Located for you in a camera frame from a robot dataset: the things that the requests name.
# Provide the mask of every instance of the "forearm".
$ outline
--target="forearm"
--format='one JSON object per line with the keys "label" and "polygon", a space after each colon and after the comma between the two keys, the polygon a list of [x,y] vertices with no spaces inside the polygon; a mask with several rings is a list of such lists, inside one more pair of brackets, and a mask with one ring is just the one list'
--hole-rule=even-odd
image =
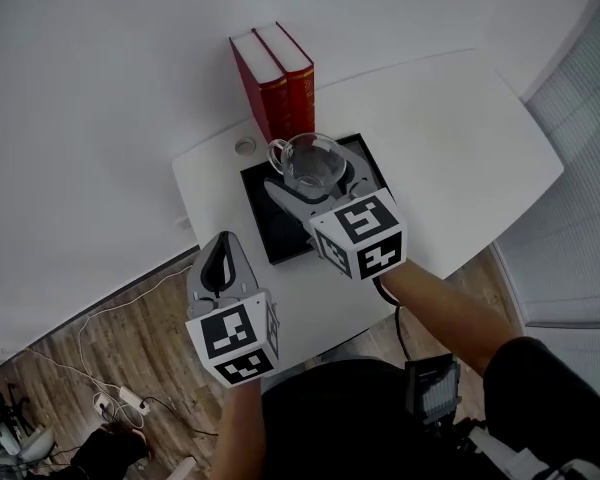
{"label": "forearm", "polygon": [[211,479],[259,479],[264,454],[264,419],[258,379],[227,392]]}
{"label": "forearm", "polygon": [[516,337],[494,310],[412,261],[390,270],[381,281],[440,343],[480,375],[497,350]]}

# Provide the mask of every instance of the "black cable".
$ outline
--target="black cable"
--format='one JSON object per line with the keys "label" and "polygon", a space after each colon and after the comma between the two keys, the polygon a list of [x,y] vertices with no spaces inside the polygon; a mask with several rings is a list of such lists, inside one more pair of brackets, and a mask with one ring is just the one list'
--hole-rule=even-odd
{"label": "black cable", "polygon": [[402,329],[400,328],[400,307],[401,306],[396,306],[396,310],[393,313],[396,321],[396,333],[398,333],[400,346],[402,347],[402,351],[404,352],[407,361],[411,361],[411,356],[409,355],[409,351],[407,350],[407,345],[404,343],[404,339],[402,338]]}
{"label": "black cable", "polygon": [[[5,464],[4,466],[0,466],[0,472],[23,472],[23,471],[27,471],[28,467],[25,468],[21,468],[19,466],[26,466],[27,464],[30,464],[29,462],[22,462],[20,464],[14,464],[13,466],[9,466],[7,464]],[[38,464],[37,466],[35,466],[36,468],[54,468],[56,466],[73,466],[73,464]]]}
{"label": "black cable", "polygon": [[404,356],[407,358],[407,361],[411,361],[411,356],[409,355],[409,351],[407,350],[407,345],[404,342],[402,337],[402,329],[400,328],[400,308],[402,307],[400,302],[395,300],[391,295],[387,293],[387,290],[384,289],[382,283],[380,283],[380,277],[373,278],[373,285],[376,287],[376,290],[380,294],[385,301],[387,301],[392,306],[395,306],[396,310],[393,313],[396,322],[396,334],[398,335],[398,339],[400,340],[400,346],[402,347],[402,352],[404,352]]}
{"label": "black cable", "polygon": [[167,409],[169,409],[169,412],[173,415],[173,417],[175,419],[177,419],[182,425],[184,425],[185,427],[187,427],[189,430],[192,430],[193,432],[197,432],[198,434],[205,434],[207,436],[212,436],[212,437],[217,437],[218,434],[215,434],[213,432],[205,432],[204,430],[198,430],[197,428],[193,428],[191,425],[189,425],[186,421],[184,421],[177,412],[175,412],[171,407],[169,407],[167,404],[165,404],[162,400],[157,399],[155,396],[146,396],[144,397],[141,401],[140,401],[140,408],[142,409],[144,407],[144,401],[145,400],[155,400],[156,402],[158,402],[159,404],[165,406]]}
{"label": "black cable", "polygon": [[[56,455],[62,455],[63,453],[69,453],[69,452],[72,452],[72,451],[77,450],[79,448],[81,448],[81,446],[74,446],[73,448],[69,448],[68,450],[61,450],[59,452],[52,453],[51,455],[47,455],[46,457],[43,457],[42,459],[30,460],[29,462],[19,462],[18,464],[14,464],[13,466],[5,464],[4,466],[0,466],[0,468],[15,468],[15,467],[20,468],[20,466],[27,466],[29,464],[37,464],[40,461],[51,459],[51,458],[55,457]],[[54,466],[64,466],[66,464],[53,464],[53,465]]]}
{"label": "black cable", "polygon": [[109,406],[105,406],[104,404],[100,404],[100,410],[102,411],[102,419],[107,423],[117,423],[115,419],[115,412],[111,412],[109,410]]}

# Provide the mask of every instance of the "black box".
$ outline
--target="black box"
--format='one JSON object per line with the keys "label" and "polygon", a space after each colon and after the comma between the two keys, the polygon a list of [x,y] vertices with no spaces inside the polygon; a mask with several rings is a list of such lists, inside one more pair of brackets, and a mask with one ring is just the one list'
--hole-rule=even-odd
{"label": "black box", "polygon": [[[387,186],[359,133],[339,139],[338,142],[369,163],[379,187]],[[269,197],[264,188],[265,178],[282,180],[282,175],[278,174],[269,162],[254,165],[242,171],[241,174],[269,263],[276,265],[311,251],[312,247],[307,243],[311,238],[309,234],[300,222]]]}

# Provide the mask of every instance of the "white cable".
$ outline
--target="white cable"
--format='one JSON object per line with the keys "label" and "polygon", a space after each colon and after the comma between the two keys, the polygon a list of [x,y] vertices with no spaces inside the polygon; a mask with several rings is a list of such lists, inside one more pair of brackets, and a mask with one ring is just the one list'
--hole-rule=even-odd
{"label": "white cable", "polygon": [[138,296],[137,296],[135,299],[133,299],[133,300],[132,300],[132,301],[130,301],[130,302],[125,302],[124,304],[120,304],[119,306],[114,306],[114,307],[112,307],[112,308],[109,308],[109,309],[103,309],[102,311],[98,311],[97,313],[94,313],[93,315],[89,315],[89,316],[87,317],[87,320],[85,321],[84,325],[83,325],[83,326],[80,328],[80,330],[78,331],[78,350],[79,350],[79,352],[80,352],[80,361],[82,361],[82,367],[84,368],[84,371],[85,371],[85,372],[87,372],[87,374],[88,374],[89,376],[91,376],[91,372],[89,371],[89,368],[87,368],[87,365],[86,365],[86,363],[85,363],[85,360],[84,360],[84,355],[82,354],[82,340],[81,340],[81,336],[82,336],[82,331],[84,331],[84,330],[86,329],[86,327],[87,327],[87,325],[89,325],[89,322],[91,321],[91,319],[92,319],[92,318],[95,318],[95,317],[97,317],[97,316],[99,316],[99,315],[101,315],[101,314],[103,314],[103,313],[108,313],[108,312],[110,312],[110,311],[114,311],[114,310],[116,310],[116,309],[120,309],[120,308],[123,308],[123,307],[125,307],[125,306],[129,306],[129,305],[133,304],[134,302],[137,302],[137,301],[138,301],[138,300],[140,300],[142,297],[144,297],[145,295],[148,295],[148,294],[150,294],[150,293],[151,293],[153,290],[155,290],[156,288],[158,288],[158,286],[160,286],[160,285],[161,285],[163,282],[165,282],[165,281],[166,281],[167,279],[169,279],[170,277],[174,277],[174,276],[180,275],[180,274],[182,274],[184,271],[186,271],[186,270],[189,270],[189,269],[190,269],[192,266],[193,266],[193,265],[189,265],[189,266],[187,266],[187,267],[183,268],[182,270],[180,270],[179,272],[176,272],[176,273],[174,273],[174,274],[169,274],[168,276],[166,276],[166,277],[163,277],[163,278],[162,278],[162,279],[161,279],[161,280],[158,282],[158,284],[156,284],[156,285],[155,285],[153,288],[151,288],[150,290],[147,290],[146,292],[144,292],[144,293],[142,293],[142,294],[138,295]]}
{"label": "white cable", "polygon": [[152,291],[154,291],[156,288],[158,288],[158,286],[160,286],[163,282],[165,282],[167,279],[169,279],[170,277],[174,277],[177,275],[182,274],[183,272],[189,270],[193,265],[189,265],[185,268],[183,268],[182,270],[175,272],[173,274],[169,274],[168,276],[163,277],[153,288],[151,288],[150,290],[147,290],[146,292],[138,295],[135,299],[133,299],[130,302],[125,302],[124,304],[120,304],[118,306],[114,306],[112,308],[109,309],[103,309],[102,311],[98,311],[97,313],[94,313],[93,315],[89,315],[87,317],[87,320],[85,321],[84,325],[80,328],[80,330],[78,331],[78,351],[80,352],[80,361],[82,362],[82,367],[84,368],[84,371],[80,371],[77,368],[75,368],[74,366],[69,366],[66,364],[62,364],[62,363],[58,363],[57,361],[55,361],[54,359],[51,359],[48,356],[45,356],[44,354],[33,350],[31,348],[25,348],[26,351],[28,352],[32,352],[40,357],[42,357],[43,359],[46,359],[47,361],[52,362],[53,364],[55,364],[56,366],[60,367],[60,368],[67,368],[68,370],[72,370],[84,377],[87,377],[89,380],[91,380],[91,382],[93,382],[95,384],[95,386],[98,388],[98,392],[93,396],[93,404],[95,404],[95,400],[96,397],[99,394],[103,394],[106,397],[108,397],[112,403],[114,403],[115,405],[117,405],[118,407],[116,408],[115,412],[113,413],[113,418],[115,419],[116,415],[118,414],[118,411],[122,412],[122,414],[124,415],[124,417],[127,419],[127,421],[135,428],[137,429],[141,429],[144,427],[144,416],[142,415],[142,413],[140,413],[139,411],[138,414],[140,415],[140,419],[141,419],[141,424],[138,426],[135,423],[133,423],[131,421],[131,419],[129,419],[129,416],[127,415],[127,413],[124,411],[124,407],[132,407],[129,404],[124,404],[124,405],[120,405],[120,402],[118,402],[115,398],[113,398],[109,393],[107,393],[105,391],[105,389],[107,387],[109,388],[114,388],[118,390],[118,396],[120,396],[120,386],[117,386],[115,384],[110,384],[108,382],[104,382],[103,380],[97,379],[95,378],[93,375],[91,375],[91,372],[89,371],[89,368],[87,367],[87,364],[84,360],[84,355],[82,353],[82,340],[81,340],[81,336],[82,336],[82,331],[84,331],[87,327],[87,325],[89,324],[89,322],[91,321],[92,318],[95,318],[103,313],[108,313],[110,311],[114,311],[116,309],[120,309],[120,308],[124,308],[126,306],[129,306],[131,304],[133,304],[134,302],[137,302],[138,300],[140,300],[142,297],[144,297],[145,295],[148,295],[149,293],[151,293]]}
{"label": "white cable", "polygon": [[136,424],[135,424],[133,421],[131,421],[131,420],[129,419],[129,416],[127,416],[127,413],[126,413],[126,412],[124,412],[124,408],[125,408],[125,407],[132,407],[132,408],[134,408],[134,409],[135,409],[135,407],[133,407],[131,404],[124,404],[124,405],[121,405],[120,407],[118,407],[118,408],[116,409],[116,412],[114,412],[114,413],[113,413],[113,419],[115,420],[115,419],[116,419],[116,415],[118,414],[118,411],[121,411],[121,412],[122,412],[122,415],[123,415],[123,416],[124,416],[124,417],[127,419],[127,421],[128,421],[128,422],[129,422],[131,425],[133,425],[135,428],[137,428],[138,430],[140,430],[141,428],[144,428],[144,416],[142,415],[142,413],[136,409],[136,412],[137,412],[137,413],[140,415],[140,421],[142,422],[142,423],[140,423],[140,425],[136,425]]}

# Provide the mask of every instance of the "power strip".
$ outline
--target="power strip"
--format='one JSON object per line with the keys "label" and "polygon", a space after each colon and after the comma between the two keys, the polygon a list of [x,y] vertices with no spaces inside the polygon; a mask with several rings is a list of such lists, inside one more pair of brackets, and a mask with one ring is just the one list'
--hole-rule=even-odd
{"label": "power strip", "polygon": [[133,391],[125,388],[124,386],[120,388],[120,398],[143,416],[149,414],[149,404],[146,401],[143,402],[142,398],[140,398]]}
{"label": "power strip", "polygon": [[102,393],[100,393],[100,395],[98,396],[98,399],[93,404],[93,408],[98,413],[98,416],[100,416],[103,419],[103,421],[107,421],[107,419],[104,417],[104,412],[110,411],[110,409],[109,409],[110,406],[111,406],[111,399],[108,396],[103,395]]}

